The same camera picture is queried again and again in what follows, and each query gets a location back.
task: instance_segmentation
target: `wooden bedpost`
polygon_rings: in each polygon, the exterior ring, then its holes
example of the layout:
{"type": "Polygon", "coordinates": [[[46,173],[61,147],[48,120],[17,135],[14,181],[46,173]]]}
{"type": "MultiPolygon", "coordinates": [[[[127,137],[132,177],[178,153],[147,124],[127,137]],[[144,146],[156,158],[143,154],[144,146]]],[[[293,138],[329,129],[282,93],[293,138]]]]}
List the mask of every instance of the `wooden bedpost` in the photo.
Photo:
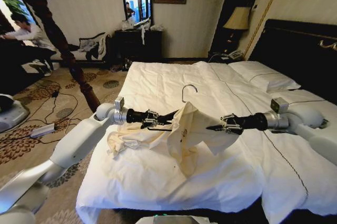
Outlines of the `wooden bedpost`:
{"type": "Polygon", "coordinates": [[[48,8],[47,0],[24,1],[31,5],[36,16],[41,19],[46,35],[52,44],[61,52],[63,61],[66,62],[69,67],[70,74],[79,83],[81,92],[83,93],[91,111],[96,112],[97,107],[100,105],[100,101],[97,99],[91,85],[87,83],[81,67],[76,63],[74,55],[70,52],[67,39],[61,29],[55,24],[52,17],[53,15],[48,8]]]}

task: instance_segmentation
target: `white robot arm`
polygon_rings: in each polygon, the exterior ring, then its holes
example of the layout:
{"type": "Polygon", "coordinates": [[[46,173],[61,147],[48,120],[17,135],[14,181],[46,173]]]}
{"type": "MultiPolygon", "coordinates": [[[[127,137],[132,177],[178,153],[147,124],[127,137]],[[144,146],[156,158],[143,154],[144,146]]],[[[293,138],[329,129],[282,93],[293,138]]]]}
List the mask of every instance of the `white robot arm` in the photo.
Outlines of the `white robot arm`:
{"type": "MultiPolygon", "coordinates": [[[[117,98],[115,104],[101,104],[96,113],[74,127],[55,147],[49,160],[21,171],[0,190],[0,223],[35,223],[37,212],[48,194],[45,185],[60,177],[71,165],[81,161],[104,136],[113,124],[141,122],[142,128],[170,124],[175,112],[159,116],[152,111],[136,112],[123,107],[124,99],[117,98]]],[[[296,105],[288,108],[282,98],[273,99],[272,111],[247,117],[234,114],[221,118],[221,125],[207,127],[209,130],[236,134],[245,129],[270,129],[277,133],[290,133],[308,140],[311,147],[337,165],[336,134],[326,134],[319,127],[326,125],[323,116],[308,106],[296,105]]]]}
{"type": "Polygon", "coordinates": [[[307,140],[316,152],[337,166],[337,128],[330,126],[319,111],[306,105],[289,107],[288,102],[282,98],[272,99],[271,108],[272,111],[247,117],[227,115],[221,118],[224,122],[222,125],[207,129],[238,135],[245,129],[269,129],[273,133],[299,135],[307,140]]]}
{"type": "Polygon", "coordinates": [[[49,160],[21,171],[0,190],[0,223],[35,223],[36,213],[48,194],[45,185],[81,161],[105,134],[108,126],[142,123],[142,128],[170,124],[175,112],[166,116],[124,108],[124,99],[101,104],[96,113],[82,120],[56,145],[49,160]]]}

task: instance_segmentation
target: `man sitting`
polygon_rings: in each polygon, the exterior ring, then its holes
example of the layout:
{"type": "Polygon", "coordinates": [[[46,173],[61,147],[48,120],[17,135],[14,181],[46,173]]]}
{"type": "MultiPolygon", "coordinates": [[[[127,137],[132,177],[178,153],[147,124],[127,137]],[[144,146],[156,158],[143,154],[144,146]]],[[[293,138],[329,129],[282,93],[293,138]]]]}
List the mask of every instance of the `man sitting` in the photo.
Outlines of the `man sitting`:
{"type": "Polygon", "coordinates": [[[56,53],[55,47],[40,27],[34,23],[29,23],[26,16],[14,13],[11,18],[20,29],[8,32],[0,37],[3,39],[30,40],[37,47],[20,46],[10,53],[20,57],[18,58],[20,63],[33,61],[29,64],[30,66],[42,72],[44,76],[50,76],[53,67],[50,57],[56,53]]]}

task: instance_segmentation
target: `beige wallpaper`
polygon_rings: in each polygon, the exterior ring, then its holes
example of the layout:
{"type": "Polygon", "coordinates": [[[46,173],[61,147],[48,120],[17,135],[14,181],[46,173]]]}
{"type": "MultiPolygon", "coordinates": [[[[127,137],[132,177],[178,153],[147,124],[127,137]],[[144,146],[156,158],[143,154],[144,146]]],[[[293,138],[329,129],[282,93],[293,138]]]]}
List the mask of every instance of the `beige wallpaper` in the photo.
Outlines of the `beige wallpaper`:
{"type": "MultiPolygon", "coordinates": [[[[242,51],[246,50],[268,2],[269,0],[256,0],[255,3],[258,4],[258,7],[256,11],[252,12],[250,30],[240,41],[239,49],[242,51]]],[[[336,25],[336,13],[336,0],[274,0],[247,52],[246,57],[249,57],[252,52],[263,30],[264,23],[269,18],[336,25]]]]}
{"type": "Polygon", "coordinates": [[[78,44],[80,37],[112,32],[125,18],[123,0],[48,0],[48,5],[72,44],[78,44]]]}
{"type": "Polygon", "coordinates": [[[165,57],[207,57],[224,0],[187,0],[154,4],[155,24],[162,24],[165,57]]]}
{"type": "MultiPolygon", "coordinates": [[[[154,4],[155,24],[165,28],[164,57],[207,57],[224,0],[154,4]]],[[[123,0],[49,0],[56,23],[69,43],[121,27],[123,0]]]]}

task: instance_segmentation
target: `wire hanger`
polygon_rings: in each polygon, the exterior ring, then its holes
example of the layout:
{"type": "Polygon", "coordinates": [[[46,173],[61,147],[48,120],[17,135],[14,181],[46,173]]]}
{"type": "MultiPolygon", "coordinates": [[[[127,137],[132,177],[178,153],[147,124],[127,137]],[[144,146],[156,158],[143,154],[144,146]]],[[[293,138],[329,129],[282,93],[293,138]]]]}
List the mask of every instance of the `wire hanger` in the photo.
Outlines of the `wire hanger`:
{"type": "Polygon", "coordinates": [[[196,92],[196,93],[198,92],[198,89],[196,89],[196,87],[195,87],[194,85],[192,85],[192,84],[187,84],[187,85],[185,85],[185,86],[183,87],[182,91],[181,91],[181,101],[182,101],[183,103],[186,103],[186,101],[184,101],[184,88],[185,88],[186,86],[192,86],[192,87],[194,88],[195,92],[196,92]]]}

